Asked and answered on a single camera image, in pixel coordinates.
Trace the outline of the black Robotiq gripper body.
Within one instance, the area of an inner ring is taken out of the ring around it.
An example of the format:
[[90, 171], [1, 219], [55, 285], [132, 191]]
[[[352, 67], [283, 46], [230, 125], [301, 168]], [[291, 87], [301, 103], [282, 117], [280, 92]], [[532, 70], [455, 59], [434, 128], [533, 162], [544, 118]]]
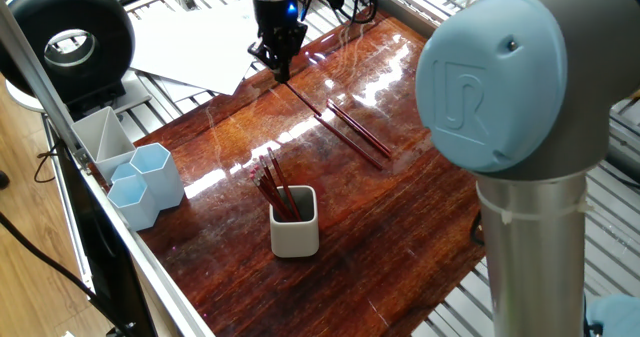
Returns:
[[254, 12], [258, 23], [258, 36], [273, 52], [280, 53], [279, 39], [282, 31], [293, 27], [298, 20], [297, 0], [253, 0]]

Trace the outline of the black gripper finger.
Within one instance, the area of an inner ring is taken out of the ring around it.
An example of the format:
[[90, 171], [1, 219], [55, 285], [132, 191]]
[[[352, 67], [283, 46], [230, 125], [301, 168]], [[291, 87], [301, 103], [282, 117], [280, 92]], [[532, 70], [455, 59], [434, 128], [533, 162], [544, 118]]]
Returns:
[[263, 42], [259, 44], [252, 43], [247, 48], [247, 52], [266, 66], [273, 73], [276, 81], [284, 80], [282, 72], [283, 61], [270, 47], [266, 46]]
[[295, 26], [287, 27], [282, 31], [282, 36], [279, 39], [281, 61], [280, 83], [285, 83], [290, 79], [289, 68], [291, 60], [299, 53], [307, 29], [307, 25], [297, 23]]

